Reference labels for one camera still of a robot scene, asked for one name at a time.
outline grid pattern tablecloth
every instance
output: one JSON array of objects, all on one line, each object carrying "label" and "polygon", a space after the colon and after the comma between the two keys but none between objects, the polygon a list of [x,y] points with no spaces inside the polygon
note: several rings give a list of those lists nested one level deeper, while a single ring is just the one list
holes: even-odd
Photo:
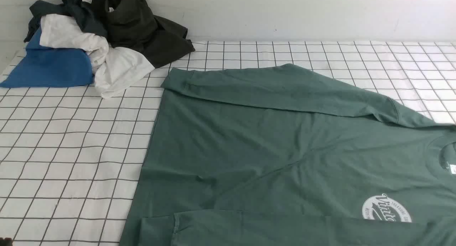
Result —
[{"label": "grid pattern tablecloth", "polygon": [[[436,122],[456,121],[450,42],[195,42],[120,97],[93,86],[0,88],[0,237],[15,246],[115,245],[132,202],[172,67],[294,63],[387,95]],[[3,73],[23,58],[22,50]]]}]

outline green t-shirt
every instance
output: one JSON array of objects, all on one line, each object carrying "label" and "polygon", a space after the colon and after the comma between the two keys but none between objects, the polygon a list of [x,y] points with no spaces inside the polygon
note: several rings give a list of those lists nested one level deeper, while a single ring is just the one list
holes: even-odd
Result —
[{"label": "green t-shirt", "polygon": [[456,130],[286,64],[173,69],[121,246],[456,245]]}]

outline neckline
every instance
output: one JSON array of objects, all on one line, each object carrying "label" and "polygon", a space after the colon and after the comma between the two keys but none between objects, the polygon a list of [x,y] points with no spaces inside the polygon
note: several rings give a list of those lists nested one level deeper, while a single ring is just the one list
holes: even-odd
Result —
[{"label": "neckline", "polygon": [[452,174],[449,167],[443,168],[440,165],[440,155],[443,149],[451,144],[456,144],[456,134],[446,134],[433,140],[427,147],[429,153],[425,154],[425,165],[435,178],[442,181],[447,189],[456,194],[456,188],[451,186],[456,183],[456,174]]}]

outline circular logo print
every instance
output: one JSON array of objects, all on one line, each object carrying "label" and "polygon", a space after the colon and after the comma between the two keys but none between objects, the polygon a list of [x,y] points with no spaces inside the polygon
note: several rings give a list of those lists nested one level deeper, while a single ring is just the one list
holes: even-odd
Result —
[{"label": "circular logo print", "polygon": [[412,222],[412,218],[405,207],[386,194],[367,199],[363,204],[363,217],[371,220]]}]

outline pile of clothes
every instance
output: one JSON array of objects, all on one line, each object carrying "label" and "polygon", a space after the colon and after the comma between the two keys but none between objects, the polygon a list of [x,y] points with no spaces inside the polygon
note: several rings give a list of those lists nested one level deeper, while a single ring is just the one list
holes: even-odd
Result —
[{"label": "pile of clothes", "polygon": [[155,16],[146,0],[37,1],[27,55],[0,87],[76,87],[94,83],[119,95],[153,69],[195,51],[187,28]]}]

